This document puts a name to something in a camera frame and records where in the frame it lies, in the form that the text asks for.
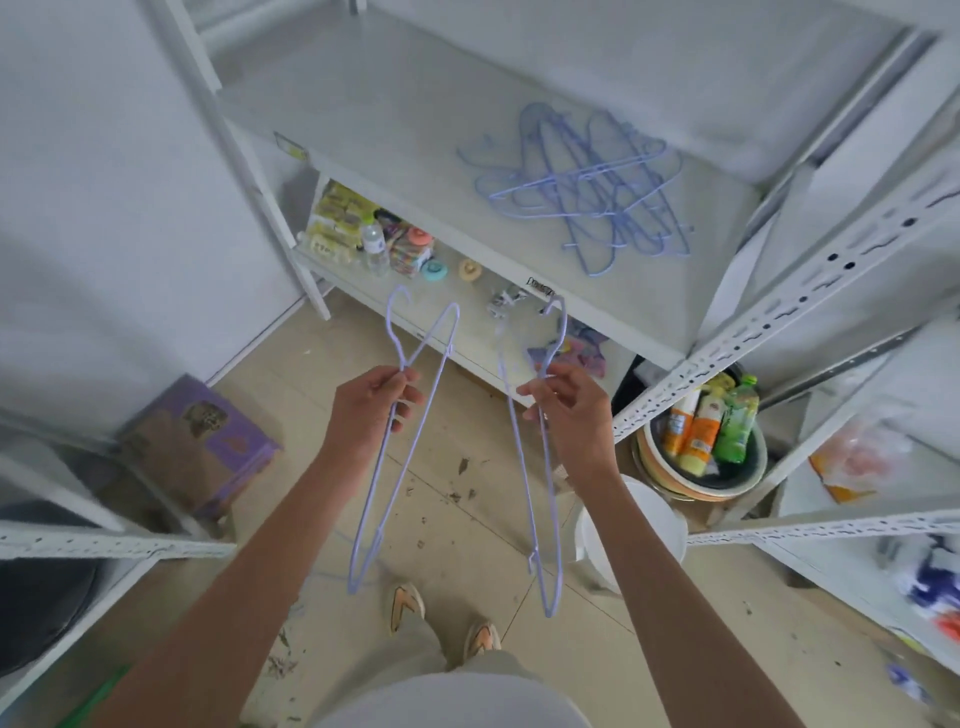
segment leg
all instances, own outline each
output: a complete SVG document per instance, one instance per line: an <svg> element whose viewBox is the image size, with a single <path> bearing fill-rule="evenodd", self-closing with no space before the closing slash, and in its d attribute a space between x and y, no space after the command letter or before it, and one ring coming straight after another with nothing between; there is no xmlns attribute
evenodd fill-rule
<svg viewBox="0 0 960 728"><path fill-rule="evenodd" d="M440 640L423 618L423 599L413 584L390 592L391 638L354 669L314 714L312 720L332 713L365 692L418 675L446 670Z"/></svg>
<svg viewBox="0 0 960 728"><path fill-rule="evenodd" d="M454 671L516 675L541 682L537 675L524 669L516 657L500 648L500 635L491 621L480 622L469 631L464 645L464 664Z"/></svg>

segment purple box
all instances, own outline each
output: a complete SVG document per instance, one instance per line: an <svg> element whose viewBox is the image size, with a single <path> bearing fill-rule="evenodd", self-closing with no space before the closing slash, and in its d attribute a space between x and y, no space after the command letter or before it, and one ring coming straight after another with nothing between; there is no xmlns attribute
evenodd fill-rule
<svg viewBox="0 0 960 728"><path fill-rule="evenodd" d="M190 375L148 406L120 443L181 508L214 520L281 449L226 398Z"/></svg>

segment hand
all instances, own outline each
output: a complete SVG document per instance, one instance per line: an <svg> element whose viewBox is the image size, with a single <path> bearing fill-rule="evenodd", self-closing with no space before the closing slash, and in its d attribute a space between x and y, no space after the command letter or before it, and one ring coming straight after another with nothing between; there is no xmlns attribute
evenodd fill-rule
<svg viewBox="0 0 960 728"><path fill-rule="evenodd" d="M365 470L380 450L394 402L396 413L390 431L400 432L403 421L398 418L407 418L412 412L408 402L423 404L426 400L413 386L418 379L420 374L413 369L381 366L337 387L318 458L327 466Z"/></svg>
<svg viewBox="0 0 960 728"><path fill-rule="evenodd" d="M613 415L610 398L580 367L551 364L546 379L531 379L516 391L537 401L523 413L523 419L546 415L560 461L564 464L577 495L598 479L614 477L620 470L613 452Z"/></svg>

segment orange bottle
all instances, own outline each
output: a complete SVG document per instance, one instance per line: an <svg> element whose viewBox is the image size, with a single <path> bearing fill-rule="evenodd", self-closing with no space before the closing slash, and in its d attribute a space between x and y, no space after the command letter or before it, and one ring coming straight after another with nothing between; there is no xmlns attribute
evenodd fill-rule
<svg viewBox="0 0 960 728"><path fill-rule="evenodd" d="M707 469L713 444L723 422L723 413L727 408L724 403L725 394L723 387L711 387L709 394L704 395L697 407L697 416L693 418L690 426L690 436L677 461L681 468L692 475L699 477Z"/></svg>
<svg viewBox="0 0 960 728"><path fill-rule="evenodd" d="M687 435L690 434L690 427L693 425L693 413L697 411L697 401L699 399L700 390L695 389L670 407L670 414L666 418L666 427L663 429L663 451L670 457L677 457L684 448Z"/></svg>

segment small round container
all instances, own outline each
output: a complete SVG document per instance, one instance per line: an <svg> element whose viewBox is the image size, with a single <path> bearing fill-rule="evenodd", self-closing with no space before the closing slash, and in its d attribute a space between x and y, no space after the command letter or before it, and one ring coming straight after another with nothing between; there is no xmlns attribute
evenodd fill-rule
<svg viewBox="0 0 960 728"><path fill-rule="evenodd" d="M420 268L420 274L426 280L443 280L446 278L446 266L437 258L432 257Z"/></svg>
<svg viewBox="0 0 960 728"><path fill-rule="evenodd" d="M457 268L457 275L460 276L462 280L465 280L467 283L473 283L475 280L480 278L483 274L483 266L480 265L476 260L470 260L468 257L465 257L460 261L460 266Z"/></svg>
<svg viewBox="0 0 960 728"><path fill-rule="evenodd" d="M407 231L407 241L413 245L429 245L433 242L433 235L427 231L422 231L420 228L411 228Z"/></svg>

